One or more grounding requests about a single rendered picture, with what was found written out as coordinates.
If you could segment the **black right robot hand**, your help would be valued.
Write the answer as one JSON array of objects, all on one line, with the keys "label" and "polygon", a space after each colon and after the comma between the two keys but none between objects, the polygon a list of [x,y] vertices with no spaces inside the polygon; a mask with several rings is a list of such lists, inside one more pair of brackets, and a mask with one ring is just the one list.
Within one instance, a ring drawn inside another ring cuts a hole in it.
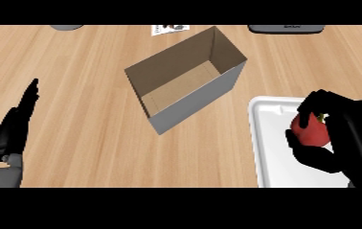
[{"label": "black right robot hand", "polygon": [[299,128],[308,125],[310,114],[326,114],[326,131],[332,151],[323,147],[304,146],[292,130],[284,139],[296,161],[327,173],[341,172],[348,178],[346,186],[362,189],[362,100],[352,100],[330,91],[313,91],[301,102]]}]

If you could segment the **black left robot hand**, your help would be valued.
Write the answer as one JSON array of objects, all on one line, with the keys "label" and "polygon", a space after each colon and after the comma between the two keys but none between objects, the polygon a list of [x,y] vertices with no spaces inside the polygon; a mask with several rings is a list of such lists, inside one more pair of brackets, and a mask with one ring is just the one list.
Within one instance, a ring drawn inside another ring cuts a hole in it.
[{"label": "black left robot hand", "polygon": [[11,107],[0,123],[0,161],[11,154],[21,154],[27,136],[27,123],[38,101],[38,80],[23,91],[16,107]]}]

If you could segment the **red bell pepper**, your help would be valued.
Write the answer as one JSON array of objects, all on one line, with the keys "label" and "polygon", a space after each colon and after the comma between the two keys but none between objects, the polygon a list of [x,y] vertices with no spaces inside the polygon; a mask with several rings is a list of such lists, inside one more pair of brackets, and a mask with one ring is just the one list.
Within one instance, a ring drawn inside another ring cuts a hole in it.
[{"label": "red bell pepper", "polygon": [[323,147],[329,143],[326,125],[313,114],[305,128],[299,128],[299,116],[292,119],[289,128],[302,146]]}]

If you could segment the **white tray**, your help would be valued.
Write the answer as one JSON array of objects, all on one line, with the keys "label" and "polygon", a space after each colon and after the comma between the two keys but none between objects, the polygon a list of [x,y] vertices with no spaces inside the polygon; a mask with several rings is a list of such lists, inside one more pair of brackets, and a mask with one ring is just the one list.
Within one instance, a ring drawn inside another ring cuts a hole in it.
[{"label": "white tray", "polygon": [[345,188],[341,172],[327,173],[298,163],[284,139],[302,98],[256,96],[248,102],[248,125],[259,188]]}]

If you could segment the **open cardboard box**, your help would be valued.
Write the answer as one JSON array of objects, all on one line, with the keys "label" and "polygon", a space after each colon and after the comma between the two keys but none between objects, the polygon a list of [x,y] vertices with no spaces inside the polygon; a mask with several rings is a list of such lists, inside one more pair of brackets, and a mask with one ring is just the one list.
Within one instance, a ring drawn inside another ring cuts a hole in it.
[{"label": "open cardboard box", "polygon": [[245,64],[245,55],[212,26],[123,69],[157,134],[231,90]]}]

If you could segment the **grey round object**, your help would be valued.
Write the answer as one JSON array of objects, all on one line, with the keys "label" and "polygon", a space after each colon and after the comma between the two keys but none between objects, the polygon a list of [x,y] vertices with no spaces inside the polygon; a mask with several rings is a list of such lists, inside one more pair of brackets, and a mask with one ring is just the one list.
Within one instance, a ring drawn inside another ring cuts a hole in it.
[{"label": "grey round object", "polygon": [[50,27],[54,28],[57,31],[73,31],[81,26],[82,25],[50,25]]}]

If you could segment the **dark grey flat appliance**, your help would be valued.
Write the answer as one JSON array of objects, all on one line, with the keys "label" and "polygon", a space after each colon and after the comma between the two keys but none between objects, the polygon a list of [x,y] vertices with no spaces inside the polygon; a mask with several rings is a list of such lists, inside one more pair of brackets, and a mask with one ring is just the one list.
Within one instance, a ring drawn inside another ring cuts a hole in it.
[{"label": "dark grey flat appliance", "polygon": [[323,25],[248,25],[249,31],[256,34],[317,34]]}]

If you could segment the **white printed card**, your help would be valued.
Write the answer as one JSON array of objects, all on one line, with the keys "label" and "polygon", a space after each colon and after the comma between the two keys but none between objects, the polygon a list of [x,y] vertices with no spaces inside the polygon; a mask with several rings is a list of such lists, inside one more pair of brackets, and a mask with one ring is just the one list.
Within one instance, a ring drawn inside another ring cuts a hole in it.
[{"label": "white printed card", "polygon": [[188,30],[187,25],[151,25],[150,35],[172,34]]}]

